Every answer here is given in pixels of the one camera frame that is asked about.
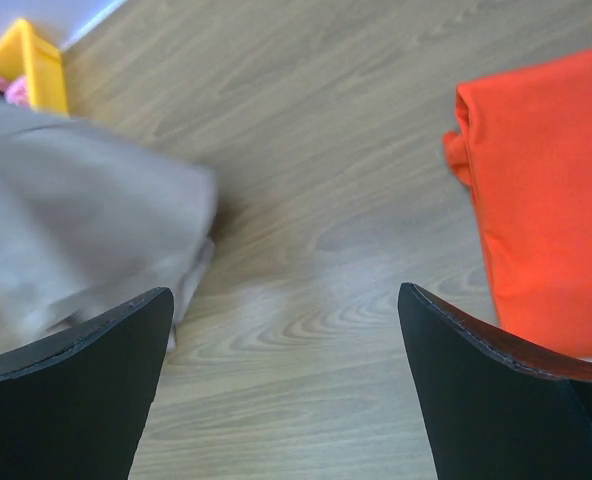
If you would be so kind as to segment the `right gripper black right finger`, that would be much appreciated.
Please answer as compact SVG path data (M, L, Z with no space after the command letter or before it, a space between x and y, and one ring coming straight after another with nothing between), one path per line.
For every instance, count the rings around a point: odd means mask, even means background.
M592 479L592 363L413 283L398 313L440 479Z

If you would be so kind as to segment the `beige t shirt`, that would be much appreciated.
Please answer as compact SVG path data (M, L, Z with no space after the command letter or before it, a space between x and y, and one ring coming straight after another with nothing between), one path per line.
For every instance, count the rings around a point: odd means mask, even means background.
M83 120L0 101L0 314L23 344L153 288L183 321L214 245L217 181Z

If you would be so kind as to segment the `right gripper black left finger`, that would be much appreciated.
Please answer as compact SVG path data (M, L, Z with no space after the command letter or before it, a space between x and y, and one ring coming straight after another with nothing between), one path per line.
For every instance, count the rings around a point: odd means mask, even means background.
M128 478L173 307L153 289L0 354L0 479Z

